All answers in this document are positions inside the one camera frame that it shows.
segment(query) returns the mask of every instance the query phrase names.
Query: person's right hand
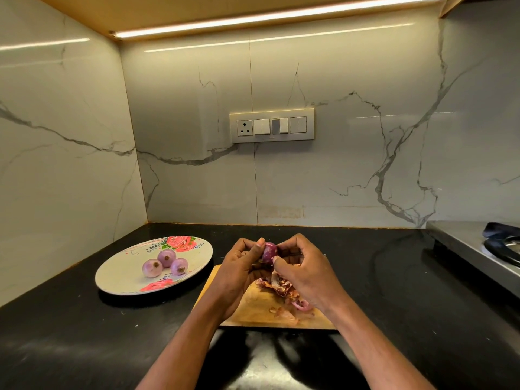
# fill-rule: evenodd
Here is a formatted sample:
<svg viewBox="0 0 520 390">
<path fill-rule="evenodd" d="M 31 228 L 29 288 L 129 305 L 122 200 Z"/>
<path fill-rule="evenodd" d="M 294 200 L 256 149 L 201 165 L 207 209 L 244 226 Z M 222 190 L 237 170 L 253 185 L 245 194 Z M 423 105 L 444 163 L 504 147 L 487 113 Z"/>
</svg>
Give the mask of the person's right hand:
<svg viewBox="0 0 520 390">
<path fill-rule="evenodd" d="M 273 258 L 276 272 L 316 308 L 325 313 L 346 296 L 327 257 L 303 235 L 296 234 L 277 246 L 280 256 Z"/>
</svg>

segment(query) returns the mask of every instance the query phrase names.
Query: person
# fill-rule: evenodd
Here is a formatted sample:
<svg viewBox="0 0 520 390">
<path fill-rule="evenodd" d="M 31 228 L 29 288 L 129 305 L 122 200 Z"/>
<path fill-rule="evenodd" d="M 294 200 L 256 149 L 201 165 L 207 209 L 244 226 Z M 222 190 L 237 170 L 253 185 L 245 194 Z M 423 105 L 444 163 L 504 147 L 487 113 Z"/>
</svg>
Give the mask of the person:
<svg viewBox="0 0 520 390">
<path fill-rule="evenodd" d="M 335 325 L 356 355 L 372 390 L 434 389 L 349 297 L 327 257 L 315 245 L 297 234 L 277 246 L 280 256 L 274 258 L 274 269 Z M 264 238 L 257 242 L 238 240 L 225 256 L 206 293 L 137 390 L 195 388 L 218 326 L 235 312 L 248 286 L 268 276 L 262 270 L 251 271 L 264 247 Z"/>
</svg>

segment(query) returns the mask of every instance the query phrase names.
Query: person's right arm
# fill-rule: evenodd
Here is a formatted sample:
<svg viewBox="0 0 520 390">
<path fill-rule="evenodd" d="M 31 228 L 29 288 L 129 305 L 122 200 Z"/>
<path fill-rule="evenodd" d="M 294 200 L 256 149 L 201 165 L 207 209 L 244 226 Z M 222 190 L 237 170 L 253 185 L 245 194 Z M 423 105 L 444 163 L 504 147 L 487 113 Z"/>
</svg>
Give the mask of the person's right arm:
<svg viewBox="0 0 520 390">
<path fill-rule="evenodd" d="M 275 257 L 276 272 L 335 325 L 356 355 L 372 390 L 434 389 L 345 292 L 327 257 L 315 245 L 297 234 L 278 244 L 278 249 L 285 259 Z"/>
</svg>

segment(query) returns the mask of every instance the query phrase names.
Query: wooden cutting board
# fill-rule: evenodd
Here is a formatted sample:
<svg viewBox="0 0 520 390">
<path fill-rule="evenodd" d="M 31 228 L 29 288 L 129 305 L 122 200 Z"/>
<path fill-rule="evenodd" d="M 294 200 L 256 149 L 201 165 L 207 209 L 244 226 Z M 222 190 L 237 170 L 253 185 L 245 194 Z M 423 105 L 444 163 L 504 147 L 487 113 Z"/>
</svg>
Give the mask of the wooden cutting board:
<svg viewBox="0 0 520 390">
<path fill-rule="evenodd" d="M 210 286 L 219 268 L 220 265 L 216 265 L 213 271 L 211 271 L 210 277 L 207 279 L 197 302 L 199 302 L 200 298 Z M 298 321 L 296 322 L 295 320 L 280 316 L 275 317 L 274 313 L 269 312 L 270 308 L 278 309 L 282 306 L 295 315 Z M 284 305 L 284 298 L 277 295 L 273 290 L 259 288 L 254 283 L 251 284 L 245 292 L 235 313 L 224 321 L 221 326 L 336 329 L 329 319 L 317 308 L 313 308 L 308 312 L 301 312 L 292 305 Z"/>
</svg>

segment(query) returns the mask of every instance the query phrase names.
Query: gas stove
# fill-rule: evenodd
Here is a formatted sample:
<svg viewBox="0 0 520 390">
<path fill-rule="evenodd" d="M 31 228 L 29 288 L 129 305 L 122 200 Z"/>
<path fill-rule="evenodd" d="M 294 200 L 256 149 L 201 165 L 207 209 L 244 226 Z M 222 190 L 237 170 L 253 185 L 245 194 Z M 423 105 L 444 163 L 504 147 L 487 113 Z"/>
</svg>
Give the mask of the gas stove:
<svg viewBox="0 0 520 390">
<path fill-rule="evenodd" d="M 426 232 L 520 297 L 520 223 L 433 220 Z"/>
</svg>

